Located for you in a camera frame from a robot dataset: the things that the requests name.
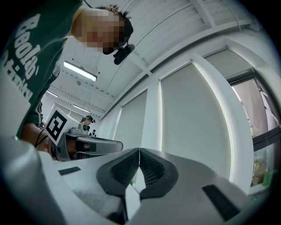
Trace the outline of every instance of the ceiling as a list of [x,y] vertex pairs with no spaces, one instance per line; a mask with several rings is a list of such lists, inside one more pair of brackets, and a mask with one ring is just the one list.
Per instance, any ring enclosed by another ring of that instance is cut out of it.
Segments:
[[[103,0],[87,2],[93,7],[107,5]],[[115,65],[112,55],[96,52],[70,37],[62,54],[61,73],[49,89],[63,101],[83,107],[98,118],[134,83],[146,74],[152,76],[153,68],[180,49],[210,34],[237,27],[237,21],[241,26],[254,23],[241,5],[226,0],[112,0],[109,3],[129,11],[134,28],[130,44],[135,45],[134,52]],[[95,74],[97,81],[64,67],[64,61],[82,66]]]

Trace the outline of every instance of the white ceiling beam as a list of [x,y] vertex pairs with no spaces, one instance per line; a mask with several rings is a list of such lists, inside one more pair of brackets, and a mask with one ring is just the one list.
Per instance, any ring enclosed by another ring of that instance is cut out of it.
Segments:
[[[252,20],[250,19],[245,19],[245,20],[240,20],[238,21],[240,25],[249,25],[252,24]],[[161,55],[158,59],[156,59],[153,63],[151,63],[148,66],[149,70],[152,70],[153,68],[155,68],[157,65],[159,65],[162,61],[164,61],[165,59],[167,59],[168,57],[170,57],[171,55],[175,54],[176,52],[178,52],[179,50],[183,49],[184,47],[188,46],[189,44],[200,40],[206,36],[209,36],[211,34],[217,33],[219,31],[222,30],[226,30],[229,28],[233,28],[237,26],[237,22],[233,21],[233,22],[229,22],[226,24],[222,24],[219,26],[216,26],[214,28],[210,28],[207,29],[199,34],[196,34],[194,36],[192,36],[189,39],[186,39],[184,41],[182,41],[181,43],[179,43],[178,45],[174,46],[173,48],[171,48],[169,51],[167,51],[166,53],[164,53],[163,55]],[[133,86],[135,85],[136,82],[138,82],[144,75],[146,75],[146,72],[142,72],[140,75],[138,75],[127,87],[126,89],[115,99],[115,101],[110,105],[110,107],[105,111],[104,116],[109,112],[109,110],[116,104],[117,101],[119,101],[120,98],[122,98],[122,96]]]
[[114,102],[114,98],[112,96],[110,96],[110,95],[108,95],[108,94],[106,94],[106,93],[96,89],[95,87],[85,83],[83,80],[77,79],[76,77],[71,76],[71,75],[67,74],[64,71],[61,72],[60,76],[61,77],[64,76],[65,79],[70,80],[73,83],[77,83],[77,81],[80,81],[81,82],[81,86],[80,87],[86,89],[87,91],[90,91],[91,93],[95,93],[95,94],[103,97],[104,99],[106,99],[109,102]]
[[148,69],[148,65],[145,61],[143,61],[143,59],[141,57],[139,57],[135,52],[132,52],[128,58],[134,63],[136,64],[138,67],[140,67],[144,72],[146,72],[146,74],[148,74],[149,76],[152,75],[151,71]]
[[203,2],[203,0],[189,0],[189,1],[193,4],[195,9],[201,16],[202,20],[206,24],[206,26],[208,26],[209,28],[216,26],[215,21],[210,11],[207,9],[205,3]]
[[95,107],[93,105],[90,105],[86,102],[82,102],[82,100],[78,100],[77,98],[68,95],[65,92],[62,92],[61,90],[55,88],[54,86],[50,86],[50,88],[48,89],[50,92],[56,94],[57,96],[59,96],[60,99],[63,99],[65,101],[67,101],[69,104],[74,104],[77,105],[83,109],[89,110],[91,113],[96,114],[97,116],[102,117],[104,115],[104,111],[99,109],[98,107]]

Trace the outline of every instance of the green t-shirt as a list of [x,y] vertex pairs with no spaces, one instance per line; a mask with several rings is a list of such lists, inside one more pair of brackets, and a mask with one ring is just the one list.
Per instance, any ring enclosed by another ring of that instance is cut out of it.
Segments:
[[17,136],[24,124],[40,122],[37,107],[59,75],[64,38],[81,5],[82,0],[46,0],[29,12],[10,36],[1,58],[1,73],[9,76],[31,105]]

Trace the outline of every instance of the hand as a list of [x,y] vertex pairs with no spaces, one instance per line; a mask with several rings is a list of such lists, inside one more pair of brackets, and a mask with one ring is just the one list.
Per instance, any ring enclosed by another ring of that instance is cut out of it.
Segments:
[[[84,148],[85,149],[90,149],[90,144],[89,143],[85,143],[84,144]],[[76,150],[76,141],[74,141],[74,140],[67,140],[66,141],[66,149],[68,151],[69,157],[72,159],[72,156],[77,151]]]

